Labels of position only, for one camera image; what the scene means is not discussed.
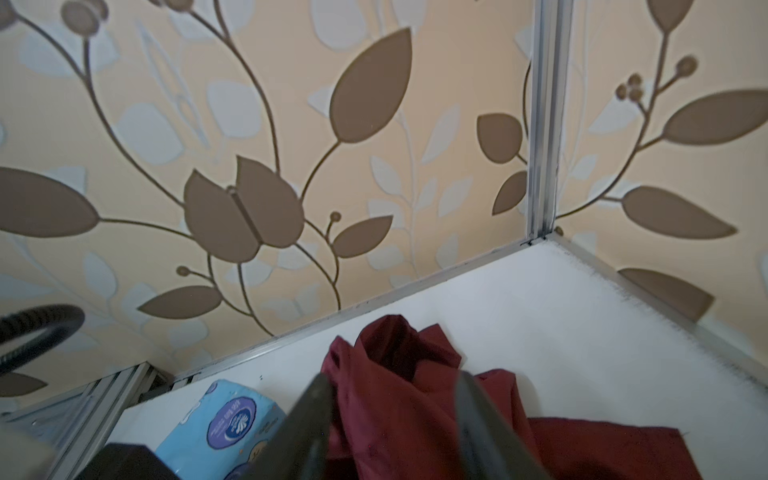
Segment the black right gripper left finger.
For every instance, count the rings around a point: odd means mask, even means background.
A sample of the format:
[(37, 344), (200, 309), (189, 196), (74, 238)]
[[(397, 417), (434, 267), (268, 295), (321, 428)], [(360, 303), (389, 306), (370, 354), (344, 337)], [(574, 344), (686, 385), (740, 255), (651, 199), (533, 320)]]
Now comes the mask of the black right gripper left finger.
[(323, 479), (333, 392), (318, 373), (241, 479)]

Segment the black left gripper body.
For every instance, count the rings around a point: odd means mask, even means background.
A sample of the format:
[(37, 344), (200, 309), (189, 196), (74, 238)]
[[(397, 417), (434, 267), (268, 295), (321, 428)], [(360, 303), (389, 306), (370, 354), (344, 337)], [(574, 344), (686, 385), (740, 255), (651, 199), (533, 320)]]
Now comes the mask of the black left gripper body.
[(76, 475), (76, 480), (179, 480), (148, 447), (111, 443)]

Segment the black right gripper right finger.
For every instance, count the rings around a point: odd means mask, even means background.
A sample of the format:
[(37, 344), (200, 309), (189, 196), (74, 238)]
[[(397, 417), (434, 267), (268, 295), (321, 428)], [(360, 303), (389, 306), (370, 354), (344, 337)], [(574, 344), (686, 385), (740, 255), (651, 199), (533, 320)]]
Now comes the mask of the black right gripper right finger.
[(465, 479), (551, 479), (468, 372), (459, 372), (454, 406)]

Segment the maroon cloth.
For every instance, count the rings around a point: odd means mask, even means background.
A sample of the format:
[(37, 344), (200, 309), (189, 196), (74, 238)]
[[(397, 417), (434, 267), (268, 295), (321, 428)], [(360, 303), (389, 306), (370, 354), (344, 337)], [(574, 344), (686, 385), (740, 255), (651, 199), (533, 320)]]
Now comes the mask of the maroon cloth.
[[(334, 391), (328, 479), (460, 479), (454, 387), (461, 355), (438, 325), (401, 315), (330, 345), (321, 371)], [(555, 479), (698, 479), (681, 433), (564, 418), (530, 418), (516, 376), (476, 375), (504, 423)]]

